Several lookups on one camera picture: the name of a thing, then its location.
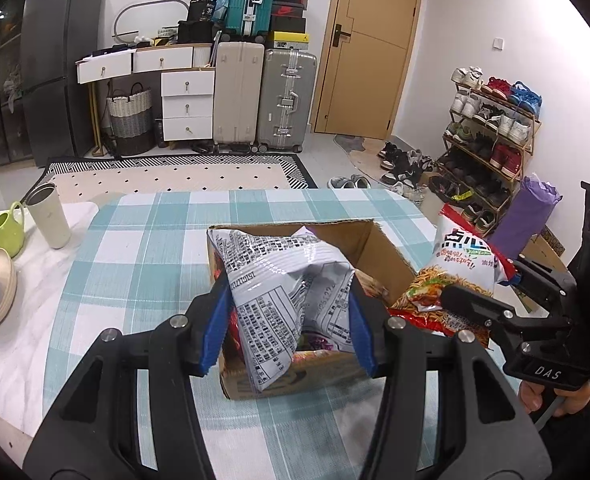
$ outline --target screw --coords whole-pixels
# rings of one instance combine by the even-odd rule
[[[406,319],[403,317],[391,316],[386,323],[389,325],[389,328],[392,328],[393,330],[402,330],[406,326]]]
[[[475,341],[475,335],[470,330],[460,330],[457,332],[457,337],[463,343],[473,343]]]
[[[168,322],[173,328],[184,328],[188,325],[188,318],[184,314],[177,314],[177,316],[171,317]]]
[[[99,337],[102,338],[102,341],[106,341],[108,343],[108,341],[114,341],[117,339],[118,335],[120,335],[120,331],[116,328],[107,328],[106,330],[102,330],[102,333],[99,335]]]

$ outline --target green mug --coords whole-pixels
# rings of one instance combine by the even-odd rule
[[[14,218],[14,210],[19,208],[22,213],[22,222]],[[8,211],[0,215],[0,248],[5,249],[11,258],[24,246],[24,206],[19,202],[13,202]]]

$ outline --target white marble countertop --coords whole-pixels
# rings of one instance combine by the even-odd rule
[[[17,293],[0,324],[0,417],[34,436],[42,421],[42,390],[50,331],[70,266],[98,207],[64,204],[70,241],[51,249],[26,211],[24,248],[13,259]]]

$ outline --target mug handle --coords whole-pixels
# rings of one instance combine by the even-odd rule
[[[14,218],[14,210],[16,208],[19,208],[19,211],[22,212],[22,221],[21,221],[20,225],[22,226],[22,229],[23,229],[24,228],[24,206],[22,205],[21,202],[13,202],[11,204],[11,208],[10,208],[9,213],[13,218]]]

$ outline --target red sneaker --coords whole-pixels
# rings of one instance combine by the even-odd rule
[[[482,91],[486,94],[492,94],[500,99],[507,100],[511,95],[511,85],[504,79],[497,79],[492,77],[488,80],[488,83],[482,85]]]
[[[506,154],[506,161],[502,167],[502,173],[508,178],[515,178],[520,173],[522,167],[522,153],[516,148],[504,147],[504,153]]]
[[[491,166],[493,166],[494,168],[498,168],[498,170],[501,169],[502,166],[504,166],[504,162],[506,161],[507,149],[508,146],[502,144],[501,142],[498,142],[496,144],[495,148],[493,149],[493,155],[491,155],[491,160],[489,160]]]

